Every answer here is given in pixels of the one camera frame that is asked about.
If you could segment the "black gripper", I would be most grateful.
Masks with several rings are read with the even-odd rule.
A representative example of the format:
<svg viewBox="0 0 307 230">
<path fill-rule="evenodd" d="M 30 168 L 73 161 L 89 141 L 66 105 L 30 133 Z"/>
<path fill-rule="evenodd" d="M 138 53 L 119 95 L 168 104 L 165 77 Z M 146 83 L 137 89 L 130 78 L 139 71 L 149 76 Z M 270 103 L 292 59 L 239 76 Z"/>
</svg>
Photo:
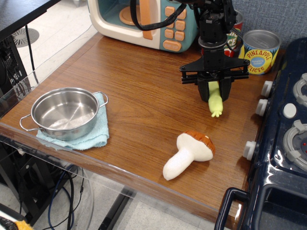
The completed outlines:
<svg viewBox="0 0 307 230">
<path fill-rule="evenodd" d="M 249 77 L 249 60 L 229 57 L 224 54 L 227 40 L 219 43 L 207 43 L 199 39 L 202 50 L 200 59 L 179 68 L 182 83 L 197 83 L 199 94 L 204 102 L 209 101 L 209 81 L 219 81 L 222 101 L 226 101 L 231 91 L 232 82 Z"/>
</svg>

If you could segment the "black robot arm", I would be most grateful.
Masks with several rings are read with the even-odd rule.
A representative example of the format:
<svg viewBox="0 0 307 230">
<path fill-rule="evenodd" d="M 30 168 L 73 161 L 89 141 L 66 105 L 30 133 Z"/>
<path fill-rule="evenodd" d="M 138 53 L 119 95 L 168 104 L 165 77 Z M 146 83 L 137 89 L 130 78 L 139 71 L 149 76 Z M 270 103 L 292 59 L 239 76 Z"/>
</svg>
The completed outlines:
<svg viewBox="0 0 307 230">
<path fill-rule="evenodd" d="M 227 35 L 237 23 L 237 12 L 230 0 L 196 0 L 191 5 L 199 27 L 198 43 L 202 55 L 200 59 L 180 67 L 182 83 L 197 85 L 201 99 L 207 102 L 209 83 L 215 81 L 225 101 L 232 82 L 249 77 L 249 60 L 228 57 L 224 53 Z"/>
</svg>

